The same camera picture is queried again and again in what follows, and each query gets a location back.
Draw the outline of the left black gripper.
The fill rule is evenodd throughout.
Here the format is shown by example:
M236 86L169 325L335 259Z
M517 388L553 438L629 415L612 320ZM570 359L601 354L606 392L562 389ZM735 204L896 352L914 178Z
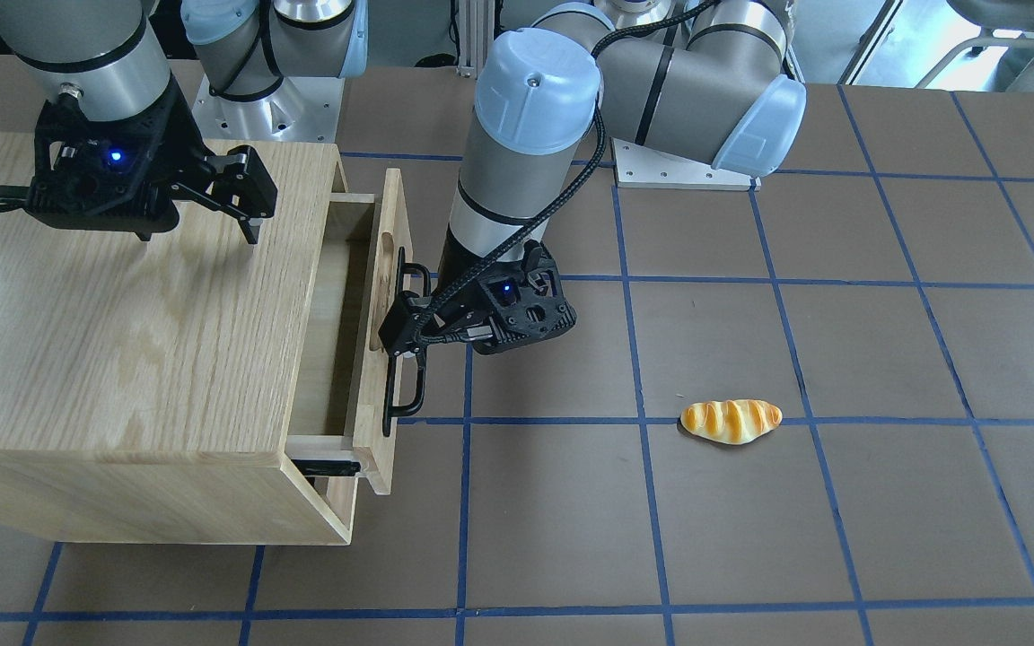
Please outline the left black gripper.
M522 245L521 260L493 263L473 278L434 318L423 311L424 325L414 336L416 342L425 346L469 342L478 353L529 346L561 336L577 324L577 311L562 294L556 262L535 240Z

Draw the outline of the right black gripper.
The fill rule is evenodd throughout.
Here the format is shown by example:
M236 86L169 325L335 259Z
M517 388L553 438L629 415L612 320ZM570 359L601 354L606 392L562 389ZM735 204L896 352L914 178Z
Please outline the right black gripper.
M180 223L178 199L229 215L247 244L275 215L278 189L258 152L239 144L209 150L184 95L164 91L119 121L89 121L63 92L45 102L34 128L29 216L54 229L125 230L142 242Z

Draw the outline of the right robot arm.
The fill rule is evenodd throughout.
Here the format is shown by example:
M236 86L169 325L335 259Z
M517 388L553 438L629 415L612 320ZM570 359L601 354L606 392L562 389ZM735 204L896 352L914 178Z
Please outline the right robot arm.
M329 140L294 81L364 74L368 4L184 1L180 18L219 126L241 139L224 154L206 146L139 1L0 1L1 38L45 91L32 180L0 185L0 213L148 241L189 201L258 242L278 188L253 143Z

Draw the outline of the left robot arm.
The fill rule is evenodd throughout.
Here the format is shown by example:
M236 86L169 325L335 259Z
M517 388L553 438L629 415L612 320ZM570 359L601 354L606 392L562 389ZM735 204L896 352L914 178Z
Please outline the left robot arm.
M596 4L565 3L497 37L477 78L439 281L395 298L381 347L501 353L569 331L577 314L543 232L608 139L752 179L776 171L807 106L784 72L795 14L792 1L705 1L617 29Z

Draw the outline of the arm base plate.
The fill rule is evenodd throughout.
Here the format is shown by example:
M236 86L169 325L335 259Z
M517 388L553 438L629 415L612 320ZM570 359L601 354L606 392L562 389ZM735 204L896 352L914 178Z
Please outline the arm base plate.
M678 158L612 139L612 152L621 188L709 189L709 191L750 191L761 189L762 180L730 170L714 170L709 164Z
M267 97L238 102L210 95L205 78L192 113L206 139L331 144L345 87L341 78L287 76Z

